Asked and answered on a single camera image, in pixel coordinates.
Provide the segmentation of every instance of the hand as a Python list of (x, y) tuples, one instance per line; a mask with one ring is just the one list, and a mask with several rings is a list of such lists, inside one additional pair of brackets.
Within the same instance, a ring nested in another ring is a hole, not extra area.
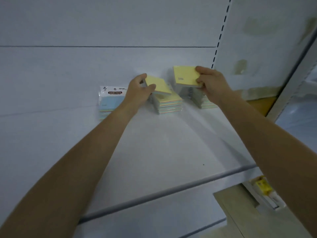
[(219, 105), (223, 97), (234, 93), (222, 73), (201, 66), (197, 66), (195, 69), (200, 73), (196, 81), (203, 83), (202, 90), (210, 102)]
[(147, 74), (141, 74), (131, 80), (125, 98), (122, 102), (122, 105), (124, 107), (128, 107), (132, 111), (133, 115), (137, 113), (140, 106), (145, 103), (145, 101), (149, 98), (149, 95), (154, 92), (156, 88), (155, 84), (151, 84), (146, 88), (140, 86), (140, 82), (146, 77)]

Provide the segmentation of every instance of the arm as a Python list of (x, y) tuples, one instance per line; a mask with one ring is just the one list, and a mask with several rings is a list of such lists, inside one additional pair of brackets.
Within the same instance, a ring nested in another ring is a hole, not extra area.
[(140, 87), (142, 74), (125, 100), (71, 148), (30, 189), (0, 229), (0, 237), (71, 237), (120, 138), (138, 108), (155, 90)]
[(233, 92), (220, 72), (196, 70), (208, 99), (220, 107), (272, 186), (317, 237), (317, 154)]

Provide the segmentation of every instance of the stack of sticky notes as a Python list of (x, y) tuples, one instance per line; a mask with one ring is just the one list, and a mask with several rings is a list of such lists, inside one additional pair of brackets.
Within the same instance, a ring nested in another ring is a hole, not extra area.
[(208, 100), (207, 96), (199, 88), (193, 88), (192, 101), (201, 109), (217, 107), (216, 104)]
[(161, 94), (161, 95), (171, 95), (172, 91), (168, 87), (168, 85), (165, 83), (165, 80), (162, 78), (157, 78), (148, 75), (145, 78), (145, 84), (146, 86), (149, 86), (151, 84), (156, 84), (155, 91), (153, 92), (154, 94)]
[(190, 66), (174, 66), (174, 76), (176, 84), (184, 87), (201, 87), (201, 84), (196, 82), (200, 74), (195, 70), (195, 67)]
[(124, 100), (127, 88), (100, 86), (99, 119), (105, 119)]
[(168, 86), (171, 91), (171, 95), (153, 94), (153, 104), (159, 114), (165, 114), (170, 112), (177, 112), (183, 109), (182, 98), (173, 91), (172, 87)]

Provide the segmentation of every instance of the stain on wall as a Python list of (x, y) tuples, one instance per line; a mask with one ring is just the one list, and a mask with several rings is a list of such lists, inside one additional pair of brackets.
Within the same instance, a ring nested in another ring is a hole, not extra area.
[(248, 17), (242, 31), (251, 36), (262, 36), (276, 33), (282, 27), (280, 20), (272, 18)]
[(315, 29), (316, 24), (317, 24), (316, 17), (311, 17), (306, 20), (305, 31), (303, 32), (298, 44), (300, 44), (309, 34), (311, 34), (311, 32)]
[(249, 89), (240, 89), (235, 92), (238, 93), (244, 100), (256, 100), (260, 98), (275, 97), (281, 90), (279, 87), (257, 87)]
[(240, 59), (236, 62), (234, 68), (233, 68), (233, 75), (242, 75), (247, 70), (248, 61), (245, 59)]

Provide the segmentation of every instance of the forearm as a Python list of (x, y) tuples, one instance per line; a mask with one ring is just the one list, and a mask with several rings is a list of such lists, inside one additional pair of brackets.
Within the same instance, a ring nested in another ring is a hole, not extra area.
[(69, 150), (21, 200), (0, 237), (70, 237), (133, 114), (121, 105)]
[(316, 234), (317, 155), (236, 94), (223, 97), (219, 106), (273, 187)]

